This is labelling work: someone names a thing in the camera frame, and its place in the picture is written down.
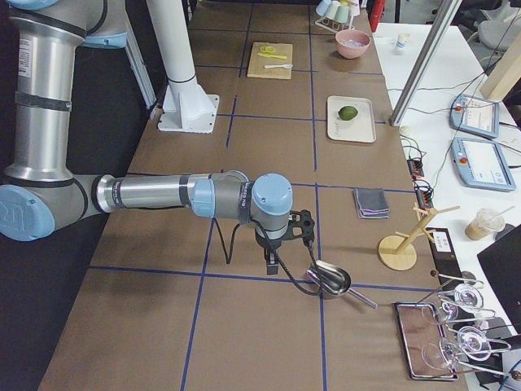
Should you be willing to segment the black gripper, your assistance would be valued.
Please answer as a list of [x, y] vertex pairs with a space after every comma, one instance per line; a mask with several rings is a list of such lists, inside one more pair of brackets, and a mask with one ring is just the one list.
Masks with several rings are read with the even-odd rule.
[[282, 246], [282, 237], [274, 238], [271, 237], [270, 233], [268, 234], [268, 237], [265, 237], [260, 228], [256, 228], [255, 232], [256, 242], [263, 248], [264, 259], [267, 261], [266, 274], [277, 275], [277, 261], [279, 261], [278, 249]]

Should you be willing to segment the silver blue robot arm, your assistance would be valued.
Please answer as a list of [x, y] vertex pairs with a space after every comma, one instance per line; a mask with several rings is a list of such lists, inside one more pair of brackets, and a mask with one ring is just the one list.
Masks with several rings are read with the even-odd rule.
[[277, 273], [278, 248], [291, 233], [293, 192], [280, 174], [250, 180], [231, 170], [116, 178], [75, 175], [66, 166], [76, 49], [122, 48], [122, 1], [12, 1], [20, 33], [15, 92], [15, 157], [1, 187], [1, 232], [32, 241], [86, 217], [118, 209], [187, 208], [200, 217], [253, 223], [266, 269]]

